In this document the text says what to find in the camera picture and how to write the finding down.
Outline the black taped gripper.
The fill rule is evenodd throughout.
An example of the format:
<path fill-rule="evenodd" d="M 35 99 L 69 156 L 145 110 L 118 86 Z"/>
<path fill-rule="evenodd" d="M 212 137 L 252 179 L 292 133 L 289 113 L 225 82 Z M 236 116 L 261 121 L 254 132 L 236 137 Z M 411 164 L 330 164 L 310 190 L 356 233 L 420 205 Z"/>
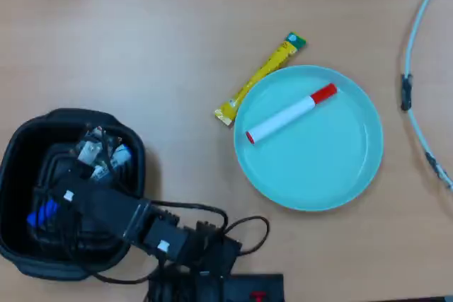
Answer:
<path fill-rule="evenodd" d="M 147 199 L 131 197 L 108 185 L 75 175 L 62 177 L 52 193 L 57 201 L 75 208 L 131 244 L 139 242 L 139 234 L 151 209 Z"/>

